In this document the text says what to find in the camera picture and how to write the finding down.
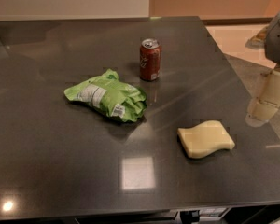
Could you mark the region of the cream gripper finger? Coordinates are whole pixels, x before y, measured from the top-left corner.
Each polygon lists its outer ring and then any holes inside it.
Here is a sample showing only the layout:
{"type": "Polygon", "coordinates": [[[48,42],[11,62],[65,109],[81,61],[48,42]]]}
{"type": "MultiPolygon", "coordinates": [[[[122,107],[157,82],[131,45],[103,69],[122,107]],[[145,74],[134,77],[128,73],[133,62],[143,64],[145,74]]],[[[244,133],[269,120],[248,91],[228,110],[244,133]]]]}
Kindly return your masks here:
{"type": "Polygon", "coordinates": [[[247,116],[256,121],[269,121],[280,108],[280,64],[259,75],[247,116]]]}

